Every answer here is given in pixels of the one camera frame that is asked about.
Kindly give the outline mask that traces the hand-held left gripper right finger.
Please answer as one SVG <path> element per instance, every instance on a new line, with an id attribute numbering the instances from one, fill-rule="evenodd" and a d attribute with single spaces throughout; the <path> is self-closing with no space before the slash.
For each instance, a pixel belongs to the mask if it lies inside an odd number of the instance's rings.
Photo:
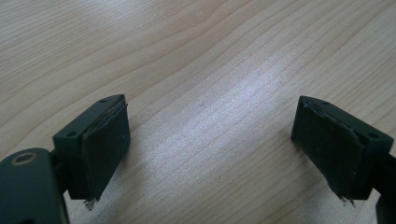
<path id="1" fill-rule="evenodd" d="M 376 189 L 394 203 L 393 138 L 339 107 L 299 98 L 291 140 L 341 199 L 366 200 Z"/>

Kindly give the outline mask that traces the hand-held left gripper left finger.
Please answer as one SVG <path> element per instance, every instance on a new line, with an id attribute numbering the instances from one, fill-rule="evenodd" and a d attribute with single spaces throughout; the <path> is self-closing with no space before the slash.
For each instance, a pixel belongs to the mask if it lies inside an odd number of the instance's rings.
<path id="1" fill-rule="evenodd" d="M 91 105 L 53 136 L 61 191 L 89 207 L 98 202 L 131 142 L 125 96 Z"/>

